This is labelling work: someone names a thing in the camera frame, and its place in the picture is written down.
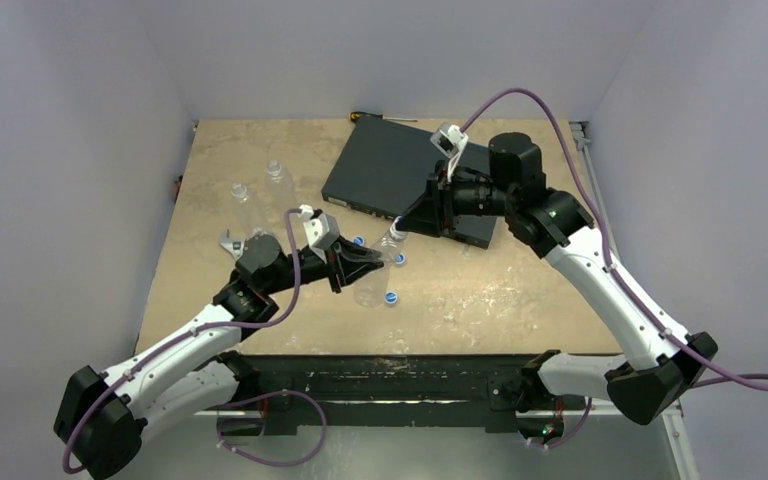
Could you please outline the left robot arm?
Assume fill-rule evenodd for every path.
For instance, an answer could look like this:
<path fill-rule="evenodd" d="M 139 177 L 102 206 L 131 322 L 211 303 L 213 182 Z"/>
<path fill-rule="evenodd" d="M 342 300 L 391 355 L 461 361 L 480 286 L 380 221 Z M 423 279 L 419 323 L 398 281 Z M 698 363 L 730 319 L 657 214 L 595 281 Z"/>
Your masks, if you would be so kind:
<path fill-rule="evenodd" d="M 235 346 L 287 319 L 302 286 L 325 280 L 339 293 L 384 265 L 381 253 L 340 235 L 290 252 L 268 234 L 246 240 L 228 282 L 190 321 L 119 364 L 71 375 L 53 425 L 63 471 L 108 479 L 150 437 L 196 412 L 296 396 L 290 388 L 264 390 Z"/>

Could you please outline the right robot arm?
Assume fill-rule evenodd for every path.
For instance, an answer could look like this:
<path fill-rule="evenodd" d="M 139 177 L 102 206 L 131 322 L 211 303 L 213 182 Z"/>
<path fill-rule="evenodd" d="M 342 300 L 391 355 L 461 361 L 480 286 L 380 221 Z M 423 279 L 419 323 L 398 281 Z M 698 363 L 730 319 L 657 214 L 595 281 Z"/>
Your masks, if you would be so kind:
<path fill-rule="evenodd" d="M 542 153 L 519 132 L 494 136 L 488 173 L 459 166 L 467 137 L 448 125 L 431 143 L 443 154 L 420 197 L 396 221 L 403 232 L 453 235 L 464 216 L 505 220 L 511 234 L 581 294 L 621 348 L 619 355 L 580 356 L 548 350 L 522 369 L 520 411 L 562 395 L 609 400 L 629 420 L 647 425 L 690 389 L 718 351 L 706 332 L 691 334 L 601 252 L 593 217 L 569 192 L 547 184 Z"/>

